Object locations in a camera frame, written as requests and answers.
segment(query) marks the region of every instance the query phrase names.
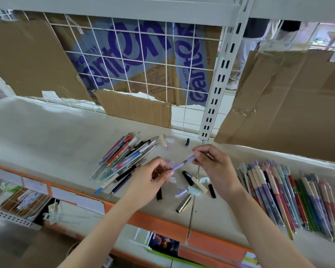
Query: person's right hand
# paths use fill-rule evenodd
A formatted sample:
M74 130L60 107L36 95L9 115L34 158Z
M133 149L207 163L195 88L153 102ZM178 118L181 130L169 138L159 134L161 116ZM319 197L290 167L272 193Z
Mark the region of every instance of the person's right hand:
M196 158L192 163L205 170L220 197L227 201L235 193L243 190L231 159L226 153L213 145L197 146L192 150Z

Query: cardboard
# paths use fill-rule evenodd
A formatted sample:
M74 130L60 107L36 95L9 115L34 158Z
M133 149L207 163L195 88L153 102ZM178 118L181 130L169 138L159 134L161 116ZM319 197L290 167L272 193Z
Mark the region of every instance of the cardboard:
M25 13L26 15L22 11L15 11L15 17L21 21L27 21L26 16L30 20L46 19L42 12L26 11ZM91 25L101 29L96 29L93 33L91 29L76 27L78 25L90 27L87 16L68 15L72 20L67 22L63 14L45 14L48 21L53 24L68 25L69 23L72 26L72 30L69 26L53 25L52 28L65 51L85 54L89 67L83 55L67 52L89 91L94 91L98 87L99 90L114 89L127 93L148 92L156 99L174 105L187 103L205 106L208 94L193 91L209 92L213 71L203 69L214 69L219 41L195 39L192 58L194 69L191 71L190 81L188 81L189 69L170 66L190 66L193 39L188 36L193 36L194 25L176 23L173 29L172 23L167 23L165 26L165 22L140 20L138 26L137 20L115 18L114 24L118 37L116 39L115 32L109 31L114 28L111 18L90 16ZM174 33L186 37L167 36L165 38L161 36L165 33L165 29L167 34ZM139 36L136 33L119 30L140 30L150 34ZM220 34L221 27L196 25L196 37L219 39ZM94 79L89 75L90 71L96 75Z
M0 77L18 96L91 100L87 89L43 20L0 20Z
M332 54L251 53L215 142L335 162Z
M148 100L109 90L95 91L94 94L109 116L170 128L170 103Z

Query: gray floor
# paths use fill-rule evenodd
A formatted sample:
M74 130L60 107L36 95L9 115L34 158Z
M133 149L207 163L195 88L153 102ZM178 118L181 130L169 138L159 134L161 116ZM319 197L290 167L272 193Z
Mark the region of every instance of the gray floor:
M38 230L0 219L0 268L10 268L33 243Z

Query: slotted metal post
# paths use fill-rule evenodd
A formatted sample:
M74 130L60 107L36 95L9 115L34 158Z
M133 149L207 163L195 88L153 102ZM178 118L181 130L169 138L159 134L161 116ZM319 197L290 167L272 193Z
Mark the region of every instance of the slotted metal post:
M254 0L235 0L236 4L240 4L239 13L236 21L232 21L234 26L227 27L223 37L216 71L212 79L204 117L200 127L199 139L201 140L208 140L210 137L237 56L237 51L241 44L253 1Z

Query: white paper piece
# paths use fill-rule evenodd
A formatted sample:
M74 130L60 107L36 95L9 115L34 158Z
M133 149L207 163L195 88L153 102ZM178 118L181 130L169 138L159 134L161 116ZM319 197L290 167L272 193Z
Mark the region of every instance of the white paper piece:
M253 267L253 268L261 268L259 262L257 261L256 255L252 252L246 252L242 264Z
M0 179L22 186L21 176L0 169Z
M61 188L57 188L54 186L51 186L51 190L52 190L52 197L57 198L59 200L63 200L63 201L68 201L68 202L72 202L72 203L76 203L76 194L66 191L64 189Z
M47 188L47 184L46 183L42 183L39 182L37 180L31 180L29 178L26 177L22 177L23 179L23 186L27 189L31 189L34 190L36 192L48 195L49 194L49 190Z
M81 195L76 195L74 203L77 203L78 207L91 210L92 212L105 214L104 204L102 201L91 199L91 198L86 198Z

